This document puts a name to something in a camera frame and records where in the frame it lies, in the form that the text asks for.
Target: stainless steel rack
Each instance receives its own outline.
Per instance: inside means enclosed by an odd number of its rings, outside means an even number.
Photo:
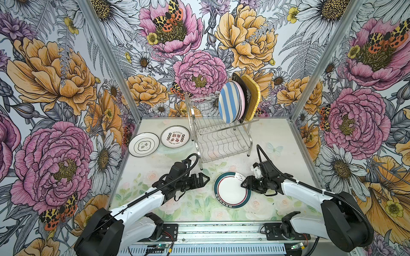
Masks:
[[[189,128],[200,156],[201,170],[203,163],[245,152],[249,156],[252,150],[252,137],[249,131],[251,123],[259,119],[254,117],[251,121],[245,121],[243,117],[229,124],[224,123],[219,116],[217,104],[215,104],[218,99],[219,93],[194,99],[190,99],[188,94],[185,94],[185,102],[189,109]],[[207,103],[213,107],[201,109],[200,114],[198,111],[195,112],[196,108]]]

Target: plate with dark green rim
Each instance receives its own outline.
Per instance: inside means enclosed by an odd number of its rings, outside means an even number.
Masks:
[[[215,181],[214,193],[216,199],[228,208],[244,206],[251,197],[251,191],[241,187],[245,177],[237,172],[225,172]]]

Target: plate with chinese characters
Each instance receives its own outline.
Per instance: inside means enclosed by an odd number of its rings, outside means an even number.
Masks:
[[[214,193],[216,199],[228,208],[244,206],[251,197],[251,191],[241,187],[245,177],[237,172],[225,172],[215,181]]]
[[[150,132],[145,132],[138,134],[131,140],[128,145],[128,150],[133,156],[144,157],[154,153],[158,146],[158,136]]]
[[[182,147],[189,141],[189,131],[187,128],[179,125],[171,126],[165,129],[161,134],[161,142],[165,147],[178,148]]]

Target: yellow plate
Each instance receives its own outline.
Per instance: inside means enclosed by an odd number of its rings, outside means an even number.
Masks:
[[[245,113],[245,120],[251,121],[255,115],[257,106],[260,101],[260,88],[259,85],[248,75],[241,76],[242,80],[248,87],[248,90],[251,93],[251,99],[249,100],[248,111]]]

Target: table surface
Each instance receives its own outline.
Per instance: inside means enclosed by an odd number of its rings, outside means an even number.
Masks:
[[[189,129],[188,119],[184,118],[144,119],[138,134],[151,132],[160,137],[166,128],[173,125],[181,125]],[[205,187],[187,191],[179,201],[175,202],[171,199],[153,212],[166,222],[280,220],[292,211],[300,211],[306,215],[320,215],[305,203],[281,194],[266,197],[252,192],[248,203],[235,209],[227,208],[217,201],[214,195],[214,183],[220,174],[238,172],[245,177],[253,175],[251,166],[258,162],[256,144],[264,149],[282,172],[292,174],[298,180],[314,186],[287,119],[260,119],[252,124],[250,134],[254,142],[250,157],[242,153],[203,164],[202,172],[211,178]],[[124,205],[143,194],[163,174],[169,172],[174,162],[185,159],[191,153],[196,153],[192,141],[177,149],[160,145],[156,152],[142,158],[130,155],[111,208]],[[196,166],[191,173],[199,172],[201,171]]]

